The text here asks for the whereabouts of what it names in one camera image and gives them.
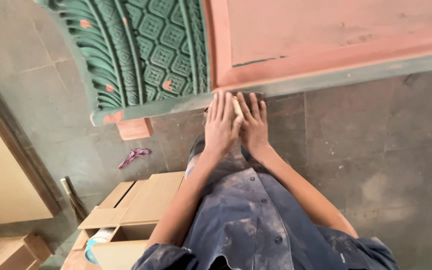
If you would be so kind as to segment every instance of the purple cloth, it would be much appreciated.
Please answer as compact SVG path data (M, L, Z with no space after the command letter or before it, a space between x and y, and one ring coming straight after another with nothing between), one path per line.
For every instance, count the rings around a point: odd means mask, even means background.
M119 165L118 168L121 170L124 167L126 167L126 165L128 165L130 162L132 162L136 157L146 156L146 155L149 155L148 149L140 149L140 148L132 149L129 156L124 159L124 161Z

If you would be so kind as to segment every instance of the wooden furniture piece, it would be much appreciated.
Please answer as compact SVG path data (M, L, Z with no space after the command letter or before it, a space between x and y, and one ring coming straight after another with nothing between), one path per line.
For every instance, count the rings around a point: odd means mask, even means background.
M109 242L91 247L103 270L130 269L141 257L184 174L184 171L159 173L148 180L122 182L80 224L78 229L87 237L100 228L115 229Z
M0 270L37 270L52 255L40 236L0 238Z
M125 141L148 138L153 135L153 126L149 118L139 118L117 122L117 129L121 139Z
M60 210L0 114L0 224L52 218Z
M37 1L86 58L94 125L204 108L210 91L278 96L432 70L432 0Z
M100 265L90 263L85 258L84 250L71 250L61 270L102 270L102 268Z

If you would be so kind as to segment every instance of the paint bucket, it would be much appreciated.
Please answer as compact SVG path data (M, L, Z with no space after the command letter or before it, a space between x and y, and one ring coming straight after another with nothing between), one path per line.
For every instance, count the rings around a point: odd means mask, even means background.
M101 228L99 229L93 237L89 238L88 243L86 244L86 249L84 250L84 257L92 264L99 265L98 260L96 260L91 247L93 244L97 243L107 243L110 241L111 236L113 235L114 228Z

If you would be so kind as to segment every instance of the broom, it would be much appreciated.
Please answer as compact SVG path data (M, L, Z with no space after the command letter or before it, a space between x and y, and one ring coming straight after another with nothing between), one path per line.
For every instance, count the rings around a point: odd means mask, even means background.
M71 187L68 183L69 177L65 177L61 179L61 184L63 184L64 190L66 190L66 194L68 194L69 201L71 202L71 208L72 212L74 213L74 216L76 217L76 222L81 224L85 218L87 218L87 213L85 208L83 207L83 204L81 203L81 200L72 192Z

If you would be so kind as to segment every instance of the hand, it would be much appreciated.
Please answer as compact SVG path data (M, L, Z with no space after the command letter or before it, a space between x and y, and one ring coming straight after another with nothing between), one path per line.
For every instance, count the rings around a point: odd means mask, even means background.
M254 93L249 94L249 98L251 99L252 112L249 110L248 105L246 105L243 94L237 94L237 101L239 102L241 111L244 115L240 132L241 142L251 156L261 162L265 153L272 149L268 141L266 103L260 101L258 106L258 100Z
M220 92L214 95L209 105L206 126L204 128L206 145L203 153L207 153L219 160L229 153L238 139L243 117L234 119L233 95Z

